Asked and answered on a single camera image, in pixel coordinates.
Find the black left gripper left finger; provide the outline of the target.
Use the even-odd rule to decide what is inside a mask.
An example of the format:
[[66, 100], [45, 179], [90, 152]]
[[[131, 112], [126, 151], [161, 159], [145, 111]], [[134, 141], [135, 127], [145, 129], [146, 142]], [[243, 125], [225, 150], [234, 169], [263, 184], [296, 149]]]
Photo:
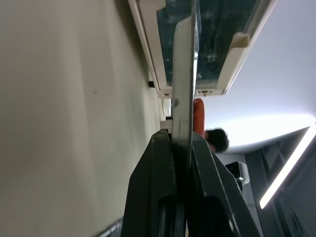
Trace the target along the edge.
[[167, 130], [154, 133], [128, 184], [121, 236], [173, 237], [177, 221], [177, 185]]

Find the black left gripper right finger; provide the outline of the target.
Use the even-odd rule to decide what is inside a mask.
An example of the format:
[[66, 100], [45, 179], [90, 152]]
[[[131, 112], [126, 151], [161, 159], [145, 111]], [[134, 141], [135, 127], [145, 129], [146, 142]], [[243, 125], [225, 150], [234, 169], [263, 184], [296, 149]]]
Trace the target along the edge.
[[199, 134], [193, 135], [189, 174], [189, 235], [260, 235], [236, 179]]

